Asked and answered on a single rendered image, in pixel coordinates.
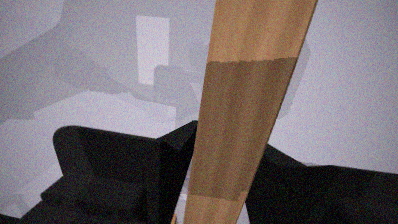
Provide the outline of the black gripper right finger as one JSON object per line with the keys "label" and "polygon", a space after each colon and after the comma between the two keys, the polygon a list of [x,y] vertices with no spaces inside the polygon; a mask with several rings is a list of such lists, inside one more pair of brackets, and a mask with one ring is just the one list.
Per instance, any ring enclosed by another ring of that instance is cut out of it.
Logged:
{"label": "black gripper right finger", "polygon": [[250,224],[317,224],[341,198],[398,205],[398,174],[305,166],[267,144],[245,204]]}

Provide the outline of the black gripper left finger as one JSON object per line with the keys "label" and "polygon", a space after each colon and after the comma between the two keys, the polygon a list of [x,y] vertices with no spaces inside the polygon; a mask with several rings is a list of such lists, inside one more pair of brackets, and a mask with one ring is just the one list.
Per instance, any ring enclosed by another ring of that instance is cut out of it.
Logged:
{"label": "black gripper left finger", "polygon": [[62,126],[53,146],[63,175],[75,172],[139,184],[147,190],[147,224],[171,224],[193,156],[197,120],[159,138]]}

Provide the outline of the wooden rail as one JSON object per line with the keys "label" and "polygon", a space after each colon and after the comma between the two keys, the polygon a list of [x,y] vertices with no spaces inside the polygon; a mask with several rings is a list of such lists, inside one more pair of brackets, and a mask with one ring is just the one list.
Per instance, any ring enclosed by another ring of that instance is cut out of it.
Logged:
{"label": "wooden rail", "polygon": [[236,224],[318,0],[216,0],[183,224]]}

